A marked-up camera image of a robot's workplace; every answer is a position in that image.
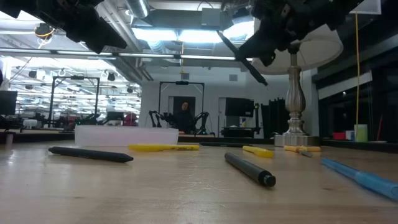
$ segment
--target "wall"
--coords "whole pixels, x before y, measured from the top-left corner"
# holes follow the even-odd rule
[[[359,77],[359,85],[371,82],[372,80],[373,80],[372,71],[364,73]],[[358,86],[357,77],[349,78],[342,82],[326,86],[324,88],[319,89],[318,91],[319,100],[322,100],[326,97],[332,96],[337,93],[341,93],[342,91],[349,90],[350,88],[354,88],[356,86]]]
[[[148,68],[150,74],[156,80],[155,82],[144,82],[142,84],[142,102],[141,113],[139,117],[139,125],[151,127],[152,123],[148,116],[149,110],[158,109],[159,97],[159,81],[174,82],[180,80],[180,68]],[[269,100],[276,98],[285,98],[287,90],[289,89],[288,75],[264,75],[269,83],[269,86],[259,84],[250,74],[240,72],[238,68],[207,68],[190,67],[184,68],[184,72],[190,73],[190,82],[204,82],[205,83],[205,102],[204,111],[210,113],[207,126],[210,131],[217,134],[218,129],[218,115],[219,98],[249,98],[256,103],[268,105]],[[315,71],[304,72],[303,91],[307,99],[307,109],[303,113],[305,120],[305,130],[318,136],[318,96],[315,85],[311,82],[311,76]],[[229,74],[237,74],[238,82],[230,82]],[[176,86],[169,85],[163,92],[161,98],[160,111],[164,112],[168,109],[170,96],[195,96],[197,98],[196,114],[201,112],[201,93],[192,86]],[[262,126],[261,110],[259,110],[259,125]],[[254,118],[248,119],[248,126],[254,127]],[[256,138],[263,138],[263,133],[256,135]]]
[[[142,84],[142,99],[141,99],[141,112],[139,116],[139,126],[151,127],[152,122],[148,116],[150,110],[158,110],[159,102],[159,82],[175,82],[180,80],[180,68],[170,67],[163,68],[148,68],[150,74],[156,81],[144,82]],[[211,70],[201,67],[184,68],[184,72],[190,73],[190,82],[203,82],[205,83],[205,101],[204,111],[209,112],[209,118],[206,123],[211,132],[217,134],[218,129],[218,100],[219,98],[246,97],[246,73],[240,72],[238,68],[212,68]],[[229,75],[238,75],[237,82],[229,81]],[[201,112],[201,93],[192,85],[177,86],[175,84],[162,85],[162,96],[160,101],[160,112],[168,110],[168,103],[170,96],[194,96],[196,97],[196,113]],[[163,127],[166,127],[165,122],[161,122]]]

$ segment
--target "wooden table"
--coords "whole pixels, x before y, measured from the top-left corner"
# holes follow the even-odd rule
[[[261,159],[240,149],[128,152],[134,161],[52,155],[71,141],[15,144],[0,151],[1,224],[398,223],[398,203],[362,189],[310,159],[278,149]],[[232,152],[277,178],[257,185],[224,161]],[[323,147],[329,157],[398,182],[398,155]]]

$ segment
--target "black stand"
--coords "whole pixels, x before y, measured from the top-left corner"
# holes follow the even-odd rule
[[[84,79],[89,79],[89,80],[97,80],[97,86],[96,86],[96,93],[95,93],[95,110],[94,114],[97,115],[97,109],[98,109],[98,95],[100,93],[100,78],[98,77],[81,77],[81,76],[71,76],[71,77],[52,77],[52,88],[51,88],[51,100],[50,100],[50,111],[49,111],[49,128],[51,128],[51,119],[52,119],[52,106],[54,104],[54,90],[55,87],[57,87],[59,84],[62,83],[59,82],[58,84],[55,83],[56,79],[61,79],[64,81],[65,79],[69,78],[71,80],[84,80]]]

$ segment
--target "translucent container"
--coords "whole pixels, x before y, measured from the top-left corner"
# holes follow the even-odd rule
[[[126,146],[129,144],[177,144],[174,128],[140,128],[129,126],[78,125],[75,128],[78,146]]]

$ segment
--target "cable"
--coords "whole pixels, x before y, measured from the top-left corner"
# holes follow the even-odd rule
[[[42,35],[40,35],[40,34],[36,34],[36,29],[37,29],[37,28],[34,29],[34,32],[35,32],[35,35],[36,35],[37,37],[48,37],[49,35],[53,34],[54,31],[55,31],[55,29],[52,29],[52,31],[49,32],[48,34],[42,34]]]
[[[358,29],[358,13],[355,13],[355,33],[356,33],[356,63],[358,70],[358,85],[356,86],[356,129],[355,141],[358,139],[358,122],[359,122],[359,79],[361,77],[361,65],[359,59],[359,29]]]
[[[208,1],[201,1],[201,2],[199,3],[199,5],[198,5],[197,11],[199,11],[199,7],[200,7],[201,4],[204,3],[204,2],[207,3],[207,4],[209,4],[209,6],[211,6],[211,8],[214,9],[213,5],[211,5],[210,2],[208,2]]]

